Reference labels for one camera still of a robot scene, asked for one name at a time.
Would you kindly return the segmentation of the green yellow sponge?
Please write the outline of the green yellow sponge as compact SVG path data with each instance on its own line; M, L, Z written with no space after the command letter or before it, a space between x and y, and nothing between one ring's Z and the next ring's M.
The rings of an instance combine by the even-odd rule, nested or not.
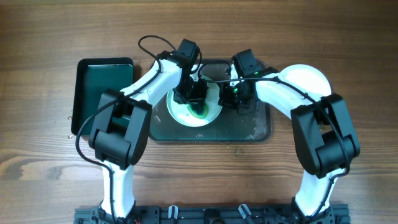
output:
M189 104L187 106L190 114L198 119L205 119L208 115L209 109L206 103L204 104Z

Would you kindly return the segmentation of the white plate stained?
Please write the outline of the white plate stained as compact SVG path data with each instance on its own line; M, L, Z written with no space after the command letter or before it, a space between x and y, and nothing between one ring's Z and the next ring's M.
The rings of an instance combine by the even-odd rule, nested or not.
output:
M170 115L178 123L197 128L213 122L221 113L222 106L218 104L220 87L215 83L207 83L207 93L204 103L178 104L174 101L174 91L167 93L166 105Z

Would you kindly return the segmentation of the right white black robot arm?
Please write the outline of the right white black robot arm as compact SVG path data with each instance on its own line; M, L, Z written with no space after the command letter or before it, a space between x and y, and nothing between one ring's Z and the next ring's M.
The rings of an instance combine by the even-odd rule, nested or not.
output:
M292 201L293 217L315 222L331 210L336 181L349 174L360 145L344 99L333 93L317 68L296 64L278 71L273 67L245 70L233 67L232 77L220 83L234 96L256 95L292 122L295 152L304 169L301 186Z

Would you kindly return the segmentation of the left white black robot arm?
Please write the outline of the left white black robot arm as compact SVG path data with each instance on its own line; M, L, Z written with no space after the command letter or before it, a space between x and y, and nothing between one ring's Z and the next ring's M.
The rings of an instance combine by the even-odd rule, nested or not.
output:
M142 157L150 132L153 107L170 91L174 101L185 105L194 118L203 120L209 108L205 103L208 87L195 81L202 55L199 50L162 52L153 67L137 82L122 90L107 90L91 117L89 146L103 168L105 196L99 207L107 222L126 222L134 214L132 192L134 166Z

